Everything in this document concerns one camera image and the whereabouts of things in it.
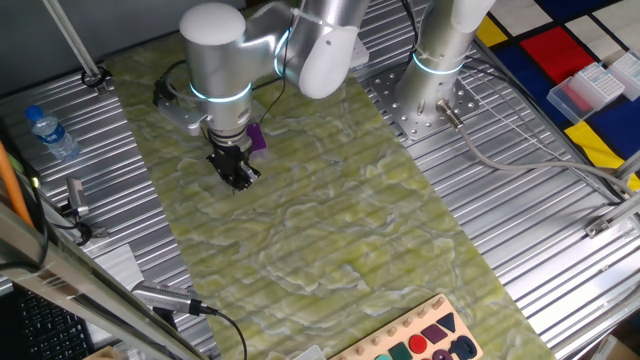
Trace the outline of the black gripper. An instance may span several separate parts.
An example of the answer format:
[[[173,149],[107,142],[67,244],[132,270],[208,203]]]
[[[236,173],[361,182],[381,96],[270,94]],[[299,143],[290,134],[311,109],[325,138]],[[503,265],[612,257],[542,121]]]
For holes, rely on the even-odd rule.
[[[245,139],[233,144],[213,142],[212,146],[213,153],[206,159],[220,178],[234,190],[240,189],[240,183],[236,179],[237,169],[239,169],[243,188],[248,188],[261,176],[261,173],[249,162],[253,146],[251,140]]]

